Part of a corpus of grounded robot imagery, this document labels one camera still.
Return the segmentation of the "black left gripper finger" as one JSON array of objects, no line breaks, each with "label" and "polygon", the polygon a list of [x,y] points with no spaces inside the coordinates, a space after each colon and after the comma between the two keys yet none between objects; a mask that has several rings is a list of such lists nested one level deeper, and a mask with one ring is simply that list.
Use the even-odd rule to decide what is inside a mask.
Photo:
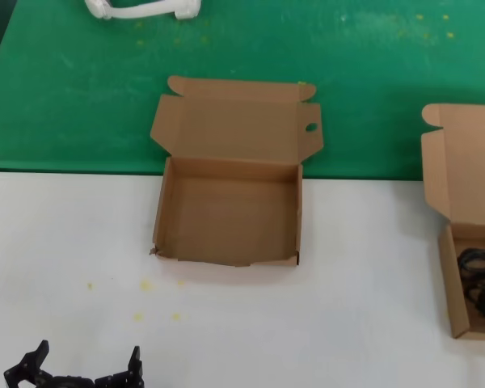
[{"label": "black left gripper finger", "polygon": [[30,382],[40,387],[49,380],[49,374],[42,368],[42,364],[49,354],[49,342],[42,340],[36,350],[26,353],[22,360],[4,372],[6,386],[19,388],[20,382]]},{"label": "black left gripper finger", "polygon": [[128,368],[124,372],[115,373],[95,380],[97,388],[143,388],[143,368],[141,349],[135,346],[129,359]]}]

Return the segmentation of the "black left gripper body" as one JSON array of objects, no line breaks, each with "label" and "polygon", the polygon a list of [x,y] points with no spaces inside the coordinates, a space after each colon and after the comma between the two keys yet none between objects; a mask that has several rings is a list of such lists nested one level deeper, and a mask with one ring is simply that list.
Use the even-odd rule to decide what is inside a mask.
[{"label": "black left gripper body", "polygon": [[95,388],[95,383],[85,377],[52,376],[36,379],[39,388]]}]

